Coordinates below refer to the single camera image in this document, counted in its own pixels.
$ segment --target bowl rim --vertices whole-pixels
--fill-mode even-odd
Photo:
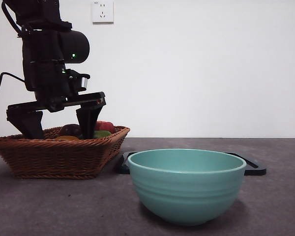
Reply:
[[[163,150],[196,150],[196,151],[202,151],[202,152],[213,152],[213,153],[218,153],[218,154],[224,154],[224,155],[228,155],[231,156],[232,158],[238,159],[240,161],[242,161],[242,165],[240,165],[239,167],[236,168],[232,168],[232,169],[227,169],[227,170],[219,170],[219,171],[171,171],[171,170],[165,170],[165,169],[160,169],[160,168],[152,168],[152,167],[147,167],[147,166],[143,166],[143,165],[139,165],[135,162],[133,162],[131,160],[131,158],[133,156],[139,155],[141,153],[145,153],[145,152],[153,152],[153,151],[163,151]],[[161,148],[161,149],[151,149],[151,150],[145,150],[145,151],[139,151],[137,153],[131,154],[128,157],[128,162],[131,165],[137,166],[139,168],[143,168],[146,170],[152,170],[152,171],[157,171],[157,172],[163,172],[163,173],[179,173],[179,174],[218,174],[218,173],[227,173],[227,172],[234,172],[240,169],[243,169],[246,167],[247,163],[244,159],[238,157],[238,156],[234,156],[228,153],[224,153],[224,152],[220,152],[220,151],[212,151],[212,150],[205,150],[205,149],[192,149],[192,148]]]

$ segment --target black cable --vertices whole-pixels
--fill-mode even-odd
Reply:
[[[21,33],[20,28],[16,25],[16,23],[14,22],[13,18],[11,17],[10,13],[8,12],[8,10],[6,9],[5,3],[2,2],[1,4],[1,8],[3,13],[5,14],[6,18],[8,19],[8,21],[10,22],[11,26],[15,29],[15,31],[19,34]]]
[[[17,80],[19,80],[19,81],[25,82],[25,80],[22,80],[21,78],[15,76],[15,75],[12,75],[12,74],[10,74],[10,73],[8,73],[8,72],[2,72],[2,73],[0,74],[0,85],[1,85],[2,78],[3,78],[4,75],[9,75],[9,76],[12,76],[13,78],[15,78],[15,79],[17,79]]]

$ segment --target white wall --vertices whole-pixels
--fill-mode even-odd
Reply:
[[[60,0],[60,12],[90,41],[67,68],[105,92],[100,120],[129,137],[295,138],[295,0],[115,0],[113,25],[93,25],[90,2]],[[23,76],[21,46],[0,8],[0,72]],[[19,133],[6,107],[28,101],[4,78],[0,136]],[[44,112],[43,128],[77,123],[77,108]]]

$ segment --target dark purple fruit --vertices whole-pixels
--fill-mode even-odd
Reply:
[[[82,134],[81,129],[80,129],[80,126],[78,124],[66,124],[59,131],[59,136],[75,136],[75,137],[78,137],[81,134]]]

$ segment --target black tray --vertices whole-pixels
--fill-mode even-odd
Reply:
[[[128,166],[128,156],[135,153],[137,153],[137,151],[128,151],[122,155],[122,157],[119,159],[119,162],[116,165],[116,171],[119,174],[130,174],[129,166]],[[263,176],[266,174],[266,168],[263,165],[259,164],[257,161],[244,158],[236,153],[232,153],[232,152],[225,152],[225,153],[237,156],[246,161],[247,166],[245,168],[245,176]]]

